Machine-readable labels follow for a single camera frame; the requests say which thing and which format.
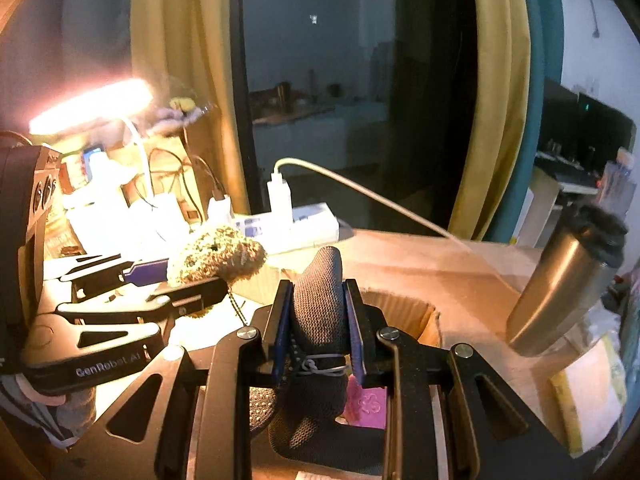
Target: charging cable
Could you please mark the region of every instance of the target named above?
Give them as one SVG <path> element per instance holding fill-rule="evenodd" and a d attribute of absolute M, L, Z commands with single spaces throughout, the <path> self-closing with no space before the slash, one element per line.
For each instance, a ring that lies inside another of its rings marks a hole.
<path fill-rule="evenodd" d="M 360 192 L 363 195 L 366 195 L 369 198 L 371 198 L 371 199 L 373 199 L 373 200 L 375 200 L 377 202 L 380 202 L 382 205 L 385 205 L 388 208 L 391 208 L 394 211 L 399 212 L 401 215 L 404 215 L 407 218 L 410 218 L 414 222 L 418 222 L 418 224 L 423 225 L 425 227 L 428 227 L 429 229 L 437 232 L 439 235 L 444 236 L 445 238 L 448 238 L 449 240 L 455 242 L 457 245 L 459 245 L 460 247 L 464 248 L 464 250 L 466 252 L 475 254 L 475 255 L 479 256 L 480 258 L 482 258 L 482 260 L 492 270 L 492 272 L 494 273 L 495 277 L 505 287 L 507 287 L 509 290 L 513 291 L 515 294 L 520 295 L 519 291 L 517 291 L 515 288 L 513 288 L 513 286 L 510 285 L 502 277 L 500 272 L 498 272 L 498 270 L 495 269 L 494 266 L 492 266 L 487 260 L 484 259 L 484 256 L 482 256 L 482 254 L 479 254 L 478 252 L 474 251 L 471 247 L 469 247 L 467 244 L 465 244 L 460 238 L 457 238 L 456 236 L 451 234 L 446 229 L 443 229 L 439 225 L 436 225 L 433 222 L 428 221 L 426 218 L 423 218 L 420 215 L 417 215 L 413 211 L 409 211 L 407 208 L 402 207 L 401 205 L 389 200 L 388 198 L 385 198 L 382 195 L 379 195 L 378 193 L 373 192 L 372 190 L 367 189 L 364 186 L 361 186 L 360 184 L 354 182 L 353 180 L 350 180 L 350 179 L 348 179 L 346 177 L 343 177 L 340 174 L 337 174 L 337 173 L 335 173 L 335 172 L 333 172 L 331 170 L 328 170 L 327 168 L 323 168 L 322 166 L 318 166 L 317 164 L 314 164 L 312 162 L 307 162 L 306 160 L 302 160 L 300 158 L 292 158 L 292 157 L 288 156 L 288 157 L 285 157 L 285 158 L 281 158 L 280 160 L 278 160 L 275 163 L 275 165 L 273 167 L 273 173 L 280 173 L 280 168 L 282 166 L 299 166 L 301 168 L 306 168 L 307 170 L 311 170 L 311 171 L 315 171 L 316 173 L 323 174 L 324 176 L 328 176 L 329 178 L 332 178 L 332 179 L 340 182 L 341 184 L 344 184 L 345 186 L 348 186 L 351 189 L 354 189 L 357 192 Z"/>
<path fill-rule="evenodd" d="M 140 137 L 138 130 L 129 118 L 121 117 L 120 120 L 129 129 L 133 143 L 136 145 L 138 153 L 140 154 L 140 159 L 142 162 L 142 173 L 145 176 L 146 196 L 147 199 L 151 201 L 156 194 L 154 193 L 154 185 L 151 180 L 151 170 L 149 169 L 149 161 L 148 158 L 146 158 L 146 151 L 142 141 L 142 137 Z"/>

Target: metal bolt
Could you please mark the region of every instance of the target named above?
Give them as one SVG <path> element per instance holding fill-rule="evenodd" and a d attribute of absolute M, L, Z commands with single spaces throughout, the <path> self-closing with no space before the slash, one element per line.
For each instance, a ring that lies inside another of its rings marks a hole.
<path fill-rule="evenodd" d="M 463 357 L 466 359 L 474 354 L 474 349 L 471 348 L 471 346 L 469 346 L 468 344 L 462 343 L 456 345 L 456 349 L 454 350 L 454 352 L 458 357 Z"/>
<path fill-rule="evenodd" d="M 258 329 L 252 326 L 243 326 L 242 328 L 238 329 L 236 335 L 240 339 L 253 339 L 258 335 Z"/>
<path fill-rule="evenodd" d="M 382 339 L 393 341 L 394 339 L 398 339 L 400 337 L 400 331 L 392 326 L 385 326 L 384 328 L 378 330 L 378 335 Z"/>

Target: black cable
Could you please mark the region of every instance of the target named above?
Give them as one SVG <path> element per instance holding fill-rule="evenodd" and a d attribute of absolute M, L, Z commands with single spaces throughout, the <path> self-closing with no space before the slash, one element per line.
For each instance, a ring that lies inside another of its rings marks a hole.
<path fill-rule="evenodd" d="M 594 38 L 599 38 L 600 29 L 598 28 L 598 16 L 596 15 L 596 7 L 593 4 L 593 0 L 589 0 L 589 3 L 591 4 L 591 12 L 593 13 L 593 25 L 595 26 L 595 30 L 593 31 L 592 36 Z"/>
<path fill-rule="evenodd" d="M 142 193 L 140 193 L 140 190 L 138 189 L 138 179 L 143 176 L 142 173 L 137 174 L 134 179 L 133 179 L 133 187 L 136 190 L 136 193 L 138 194 L 138 197 L 141 198 L 150 208 L 151 208 L 151 214 L 154 213 L 154 211 L 156 209 L 158 209 L 158 206 L 155 204 L 152 204 L 151 202 L 149 202 L 149 200 L 147 200 Z M 160 237 L 160 239 L 163 242 L 166 242 L 166 240 L 164 239 L 164 237 L 158 232 L 158 229 L 154 229 L 154 231 L 156 232 L 156 234 Z"/>
<path fill-rule="evenodd" d="M 184 162 L 180 159 L 179 156 L 177 156 L 174 152 L 171 152 L 170 150 L 167 150 L 165 148 L 153 148 L 149 152 L 149 154 L 147 155 L 147 158 L 146 158 L 146 161 L 149 164 L 149 168 L 151 167 L 151 156 L 155 152 L 168 153 L 169 155 L 171 155 L 173 158 L 175 158 L 180 163 L 179 172 L 182 174 L 182 183 L 184 184 L 184 191 L 187 193 L 187 197 L 189 197 L 189 200 L 191 200 L 191 203 L 193 204 L 194 208 L 196 208 L 196 212 L 198 213 L 198 218 L 200 219 L 200 224 L 202 225 L 202 223 L 204 222 L 204 216 L 203 216 L 202 212 L 200 211 L 200 208 L 198 207 L 197 202 L 193 199 L 193 196 L 191 196 L 191 192 L 189 191 L 189 186 L 187 186 L 187 179 L 184 176 L 184 173 L 185 173 L 185 171 L 184 171 L 184 168 L 185 168 Z"/>
<path fill-rule="evenodd" d="M 2 137 L 12 137 L 13 139 L 21 142 L 26 146 L 33 146 L 33 143 L 27 139 L 23 134 L 19 134 L 18 132 L 12 132 L 11 130 L 0 130 L 0 136 Z"/>
<path fill-rule="evenodd" d="M 175 181 L 178 180 L 178 175 L 180 174 L 180 171 L 177 171 L 176 173 L 174 173 L 174 179 L 171 181 L 171 185 L 169 186 L 169 189 L 173 189 L 175 186 Z"/>
<path fill-rule="evenodd" d="M 189 156 L 189 158 L 191 160 L 195 160 L 196 162 L 199 162 L 201 165 L 203 165 L 203 167 L 206 170 L 207 175 L 209 175 L 210 179 L 213 181 L 213 185 L 216 187 L 218 192 L 222 193 L 222 196 L 224 197 L 226 195 L 225 186 L 223 186 L 222 182 L 220 182 L 220 179 L 218 177 L 216 177 L 216 174 L 213 173 L 213 170 L 211 169 L 211 166 L 209 164 L 207 164 L 207 161 L 204 160 L 201 156 L 196 155 L 191 151 L 191 147 L 190 147 L 190 144 L 189 144 L 189 137 L 187 135 L 186 126 L 184 126 L 182 128 L 182 136 L 184 137 L 184 149 L 187 152 L 187 155 Z"/>
<path fill-rule="evenodd" d="M 233 293 L 231 292 L 231 287 L 228 288 L 228 294 L 229 294 L 229 301 L 231 303 L 231 306 L 236 311 L 236 316 L 239 317 L 240 321 L 242 322 L 242 325 L 249 326 L 249 323 L 247 322 L 246 317 L 242 313 L 242 307 L 244 306 L 244 303 L 242 304 L 242 306 L 238 305 L 238 302 L 236 301 L 236 298 L 234 297 Z"/>

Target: knitted plush toy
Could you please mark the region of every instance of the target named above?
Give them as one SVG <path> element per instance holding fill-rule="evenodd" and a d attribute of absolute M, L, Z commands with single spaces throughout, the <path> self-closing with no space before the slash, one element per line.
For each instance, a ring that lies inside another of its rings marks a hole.
<path fill-rule="evenodd" d="M 169 258 L 166 276 L 171 286 L 219 276 L 231 288 L 236 281 L 256 274 L 265 259 L 260 243 L 231 227 L 215 228 L 205 222 L 191 234 L 188 243 Z M 192 316 L 204 316 L 208 311 Z"/>

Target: lamp light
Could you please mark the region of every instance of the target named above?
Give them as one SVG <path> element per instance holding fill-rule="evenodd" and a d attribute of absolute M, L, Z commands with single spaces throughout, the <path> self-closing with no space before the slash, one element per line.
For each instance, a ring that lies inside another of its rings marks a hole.
<path fill-rule="evenodd" d="M 59 103 L 29 121 L 31 135 L 52 135 L 95 120 L 120 119 L 138 147 L 145 175 L 146 195 L 154 196 L 146 151 L 131 116 L 144 110 L 153 96 L 142 79 L 127 79 L 97 88 Z"/>

